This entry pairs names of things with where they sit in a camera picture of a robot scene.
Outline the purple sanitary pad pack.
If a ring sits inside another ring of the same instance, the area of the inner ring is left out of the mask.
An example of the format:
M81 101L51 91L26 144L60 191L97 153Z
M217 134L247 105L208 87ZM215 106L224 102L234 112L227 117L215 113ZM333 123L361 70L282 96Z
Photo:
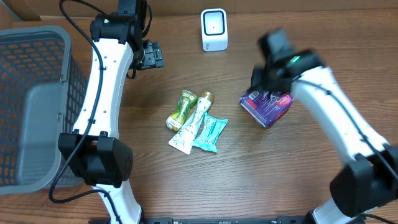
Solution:
M253 90L240 97L240 105L263 127L270 128L294 102L289 94Z

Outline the teal wet wipes pack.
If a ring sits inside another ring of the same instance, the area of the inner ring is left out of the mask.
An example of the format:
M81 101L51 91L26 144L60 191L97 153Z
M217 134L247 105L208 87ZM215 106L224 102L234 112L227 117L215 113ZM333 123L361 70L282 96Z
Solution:
M228 119L218 119L206 112L203 120L203 129L200 135L192 142L192 146L199 147L204 151L217 153L216 142L227 123Z

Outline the white tube with gold cap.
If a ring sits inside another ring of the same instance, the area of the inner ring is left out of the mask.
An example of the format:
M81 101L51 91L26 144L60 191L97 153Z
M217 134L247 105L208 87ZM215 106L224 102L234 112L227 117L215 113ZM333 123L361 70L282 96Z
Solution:
M214 101L214 95L203 91L198 97L195 111L188 118L185 124L169 141L169 145L189 155L192 150L192 142L195 140L198 130L203 121L204 114L210 109Z

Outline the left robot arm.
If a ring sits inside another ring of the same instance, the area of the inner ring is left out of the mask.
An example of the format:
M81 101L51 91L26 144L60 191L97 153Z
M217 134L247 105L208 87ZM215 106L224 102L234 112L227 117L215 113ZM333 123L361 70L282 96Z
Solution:
M92 47L90 79L72 133L59 136L58 148L66 163L51 184L49 199L62 203L100 194L109 212L105 223L147 221L130 185L133 155L119 140L119 109L124 82L135 78L128 71L164 66L159 43L146 39L151 22L147 1L119 1L115 12L99 10L90 33L82 34ZM92 189L56 199L53 191L66 169Z

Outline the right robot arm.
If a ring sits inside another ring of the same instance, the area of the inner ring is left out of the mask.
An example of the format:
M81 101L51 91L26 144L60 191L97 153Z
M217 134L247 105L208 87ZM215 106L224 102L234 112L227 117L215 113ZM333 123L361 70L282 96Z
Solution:
M331 197L303 223L364 223L369 211L397 200L397 146L361 116L331 68L311 49L297 51L285 30L258 40L266 60L254 67L251 90L292 95L316 118L332 142L342 170L330 182Z

